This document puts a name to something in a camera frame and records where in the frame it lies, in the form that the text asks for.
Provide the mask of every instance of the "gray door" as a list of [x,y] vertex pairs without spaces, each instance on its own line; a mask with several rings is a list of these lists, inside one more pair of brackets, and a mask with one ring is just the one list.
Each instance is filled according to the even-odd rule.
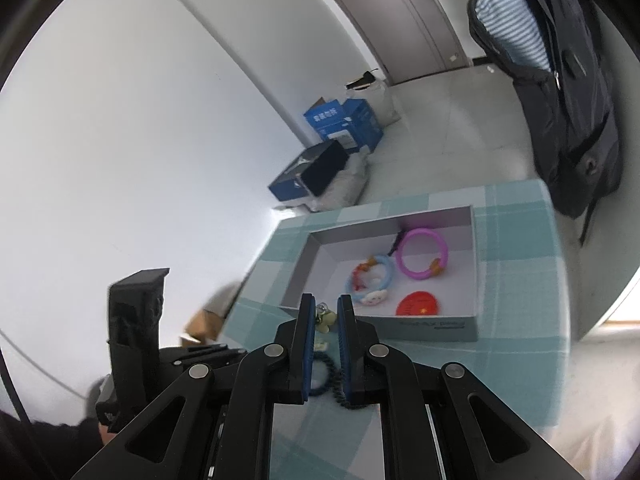
[[436,0],[337,0],[396,84],[466,66]]

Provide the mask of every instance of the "red round disc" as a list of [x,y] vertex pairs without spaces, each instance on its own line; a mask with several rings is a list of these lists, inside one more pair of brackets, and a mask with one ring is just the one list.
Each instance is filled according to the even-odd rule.
[[402,298],[396,316],[433,316],[438,313],[438,300],[424,290],[418,290]]

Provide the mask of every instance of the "blue plastic ring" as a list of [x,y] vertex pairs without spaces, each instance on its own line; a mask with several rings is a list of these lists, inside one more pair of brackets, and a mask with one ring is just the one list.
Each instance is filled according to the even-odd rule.
[[373,259],[375,259],[377,264],[385,266],[385,270],[386,270],[385,277],[380,283],[380,285],[378,286],[378,288],[372,288],[371,290],[367,290],[366,292],[355,292],[353,290],[353,275],[349,273],[345,290],[347,294],[351,295],[351,299],[353,301],[360,301],[364,299],[364,297],[370,292],[375,292],[376,290],[385,290],[386,288],[389,288],[389,285],[391,285],[391,280],[393,279],[393,276],[394,276],[394,264],[391,261],[391,258],[386,256],[385,254],[378,254],[377,256],[374,256]]

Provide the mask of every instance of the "pink plastic ring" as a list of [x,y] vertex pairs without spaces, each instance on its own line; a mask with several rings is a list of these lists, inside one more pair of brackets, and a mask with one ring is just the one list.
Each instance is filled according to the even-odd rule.
[[[410,238],[413,238],[417,235],[430,236],[431,238],[436,240],[436,243],[440,248],[440,258],[434,260],[431,263],[429,269],[423,270],[422,272],[415,272],[413,270],[407,269],[404,261],[402,260],[402,252],[404,251],[404,246]],[[398,264],[398,269],[400,269],[403,274],[406,274],[409,278],[413,278],[414,280],[426,280],[434,274],[439,274],[445,269],[445,267],[447,267],[448,261],[449,248],[447,247],[447,243],[444,241],[444,238],[442,238],[442,236],[440,236],[436,231],[427,229],[426,227],[418,227],[417,229],[412,229],[411,231],[409,231],[404,235],[404,237],[402,237],[402,241],[396,249],[396,264]]]

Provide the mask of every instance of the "table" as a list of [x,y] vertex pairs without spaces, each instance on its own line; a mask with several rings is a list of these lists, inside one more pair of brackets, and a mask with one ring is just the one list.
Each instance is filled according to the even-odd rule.
[[[479,339],[467,343],[385,341],[414,361],[458,361],[541,434],[558,421],[569,352],[568,285],[554,210],[541,180],[399,197],[287,219],[252,270],[221,340],[249,350],[273,341],[290,317],[278,305],[309,232],[385,216],[474,206]],[[337,359],[332,336],[330,353]],[[274,479],[383,479],[376,407],[350,411],[331,394],[304,406],[276,405]]]

